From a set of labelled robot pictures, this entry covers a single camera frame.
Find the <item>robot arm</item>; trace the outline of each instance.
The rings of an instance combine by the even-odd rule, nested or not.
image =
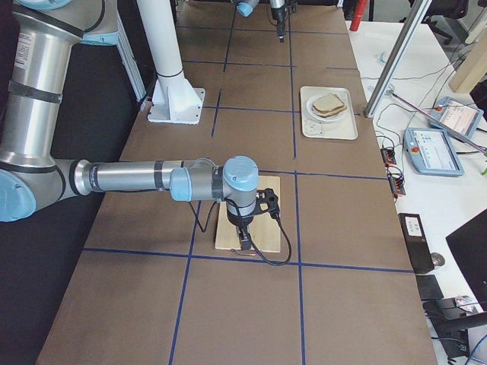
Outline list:
[[[237,11],[244,17],[250,16],[253,9],[259,4],[259,0],[231,0],[237,7]],[[285,22],[289,18],[289,11],[296,12],[298,0],[269,0],[272,19],[275,21],[279,42],[284,42]]]
[[[148,11],[153,0],[141,1]],[[231,158],[222,167],[208,159],[90,163],[51,157],[71,47],[81,40],[110,41],[114,14],[114,0],[14,4],[21,33],[0,144],[0,221],[29,217],[59,200],[91,192],[168,190],[177,201],[227,201],[228,219],[248,240],[254,215],[272,212],[279,217],[272,191],[257,192],[259,171],[248,157]]]

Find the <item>blue joint cap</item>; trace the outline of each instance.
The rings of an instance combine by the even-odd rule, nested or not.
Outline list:
[[[186,167],[180,167],[170,172],[170,196],[177,202],[190,202],[193,193],[191,189],[191,176]]]
[[[92,34],[86,33],[81,43],[89,46],[115,46],[119,42],[119,32]]]
[[[252,159],[236,156],[223,166],[223,177],[233,189],[250,192],[259,185],[259,168]]]
[[[72,0],[18,0],[20,5],[34,10],[54,10],[62,8]]]
[[[239,2],[237,5],[237,11],[244,17],[248,17],[252,14],[253,8],[246,2]]]
[[[36,211],[36,197],[13,173],[0,170],[0,221],[13,222]]]

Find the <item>blue tape line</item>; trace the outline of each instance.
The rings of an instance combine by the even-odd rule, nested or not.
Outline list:
[[[270,66],[270,67],[290,67],[289,65],[277,65],[277,64],[272,64],[272,63],[248,63],[248,62],[222,62],[222,61],[196,61],[196,60],[191,60],[191,59],[184,59],[182,62],[185,63],[209,63],[209,64],[215,64],[215,65],[224,65],[225,63],[227,65],[239,65],[239,66]]]
[[[182,253],[153,252],[153,251],[135,251],[132,249],[100,249],[97,247],[84,247],[83,251],[88,252],[106,252],[106,253],[124,253],[129,255],[148,255],[148,256],[167,256],[187,258],[188,255]]]
[[[325,67],[326,70],[350,70],[350,71],[358,71],[358,68],[353,67]]]
[[[105,252],[105,253],[122,253],[126,255],[147,255],[147,256],[166,256],[166,257],[178,257],[187,259],[189,256],[182,253],[170,253],[170,252],[155,252],[155,251],[135,251],[131,249],[101,249],[95,247],[85,247],[84,251],[88,252]],[[202,260],[215,260],[215,261],[233,261],[233,262],[251,262],[256,264],[265,264],[264,261],[260,259],[245,259],[241,257],[222,257],[222,256],[209,256],[209,255],[191,255],[191,259],[202,259]],[[298,266],[299,262],[289,262],[287,265]],[[334,264],[320,264],[316,262],[302,262],[302,266],[313,267],[313,268],[343,268],[348,270],[363,270],[363,271],[385,271],[385,272],[402,272],[402,273],[413,273],[412,270],[401,269],[401,268],[375,268],[369,266],[353,266],[353,265],[334,265]]]
[[[320,32],[320,31],[310,31],[310,30],[293,30],[292,33],[303,33],[303,34],[333,34],[333,35],[342,35],[348,36],[348,33],[342,32]]]
[[[231,28],[227,27],[201,27],[197,25],[176,25],[176,28],[183,28],[183,29],[206,29],[206,30],[230,30]]]
[[[223,72],[227,71],[228,53],[230,52],[231,36],[234,34],[234,23],[235,23],[235,14],[236,13],[237,13],[237,8],[234,9],[234,17],[231,19],[230,36],[228,37],[227,52],[225,53],[225,62],[223,64]]]
[[[291,72],[291,109],[292,109],[292,147],[293,147],[293,158],[296,159],[298,156],[298,146],[296,142],[296,121],[294,117],[294,77],[292,73],[292,42],[291,42],[291,18],[288,22],[289,26],[289,70]]]
[[[278,65],[273,63],[245,63],[245,62],[227,62],[227,65],[290,67],[289,65]]]
[[[197,217],[199,217],[200,208],[201,208],[201,202],[198,203],[198,208],[196,209],[196,216]],[[196,228],[198,227],[198,225],[197,225],[197,219],[198,218],[197,217],[195,217],[195,223],[193,226],[193,234],[191,235],[191,244],[189,245],[188,261],[186,263],[186,270],[184,272],[183,288],[181,290],[181,296],[180,296],[180,305],[177,308],[176,325],[174,326],[173,343],[170,347],[170,355],[169,355],[168,365],[172,365],[173,360],[174,360],[174,352],[176,350],[177,334],[178,334],[179,329],[180,329],[181,313],[183,312],[184,295],[186,293],[186,285],[188,283],[189,267],[191,266],[191,256],[193,254],[193,247],[194,247],[194,243],[195,243]]]
[[[306,365],[306,336],[304,333],[304,295],[303,295],[303,267],[301,262],[301,225],[299,221],[299,188],[298,175],[294,172],[294,195],[296,199],[296,234],[298,237],[298,283],[299,283],[299,312],[301,321],[301,361]]]
[[[269,29],[247,29],[247,28],[235,28],[235,30],[242,30],[244,32],[264,32],[264,33],[275,33],[275,30]]]
[[[314,264],[312,262],[303,262],[302,265],[307,268],[341,268],[341,269],[359,270],[359,271],[381,271],[381,272],[398,272],[401,274],[414,274],[413,270],[408,270],[406,268],[373,268],[369,266]]]
[[[250,112],[275,112],[275,113],[292,113],[292,110],[279,110],[279,109],[253,109],[253,108],[240,108],[238,106],[220,106],[220,109],[228,110],[248,110]]]
[[[193,61],[191,59],[183,59],[181,62],[186,62],[186,63],[214,63],[216,65],[224,65],[225,62],[221,61]]]
[[[279,171],[279,170],[260,170],[261,173],[280,173],[283,175],[294,175],[299,176],[325,176],[325,177],[335,177],[340,179],[365,179],[365,180],[379,180],[387,181],[386,177],[375,177],[375,176],[353,176],[353,175],[337,175],[334,173],[303,173],[299,171]]]
[[[216,111],[215,111],[215,117],[213,118],[212,138],[215,135],[216,119],[218,118],[218,111],[220,109],[220,99],[221,99],[221,89],[218,92],[218,99],[216,100]]]

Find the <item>screen display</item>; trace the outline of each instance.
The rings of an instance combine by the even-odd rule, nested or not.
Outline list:
[[[430,170],[458,170],[442,132],[414,131],[425,167]]]
[[[440,122],[447,127],[450,127],[455,132],[466,135],[470,131],[477,113],[477,110],[469,106],[450,100],[448,105],[444,108]]]

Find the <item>black chair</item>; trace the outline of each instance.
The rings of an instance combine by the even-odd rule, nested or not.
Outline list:
[[[408,0],[412,6],[415,0]],[[453,39],[449,33],[436,26],[437,21],[433,21],[435,15],[443,15],[449,19],[461,19],[466,15],[469,8],[469,0],[433,0],[426,11],[423,24],[427,24],[433,33],[439,34],[447,39],[444,44],[448,44]]]

